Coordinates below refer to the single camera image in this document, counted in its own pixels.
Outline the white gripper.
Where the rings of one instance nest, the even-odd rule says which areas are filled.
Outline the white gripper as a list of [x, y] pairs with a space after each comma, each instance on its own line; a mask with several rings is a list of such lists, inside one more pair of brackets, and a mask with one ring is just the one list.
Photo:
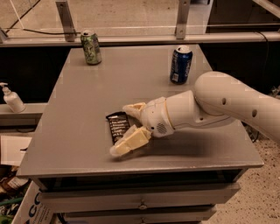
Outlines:
[[149, 101], [147, 104], [139, 102], [135, 104], [124, 105], [122, 110], [129, 116], [140, 119], [142, 127], [131, 126], [109, 150], [110, 154], [119, 158], [133, 150], [146, 145], [151, 135], [154, 137], [166, 137], [174, 133], [171, 125], [166, 99], [160, 97]]

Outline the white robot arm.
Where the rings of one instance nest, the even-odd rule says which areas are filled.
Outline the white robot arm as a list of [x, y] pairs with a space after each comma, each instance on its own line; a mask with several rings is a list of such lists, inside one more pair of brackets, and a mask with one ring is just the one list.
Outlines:
[[130, 127], [110, 148], [117, 158], [146, 145], [152, 137], [166, 137], [183, 128], [220, 127], [233, 118], [280, 143], [280, 100], [226, 73], [203, 73], [192, 90], [122, 109], [141, 126]]

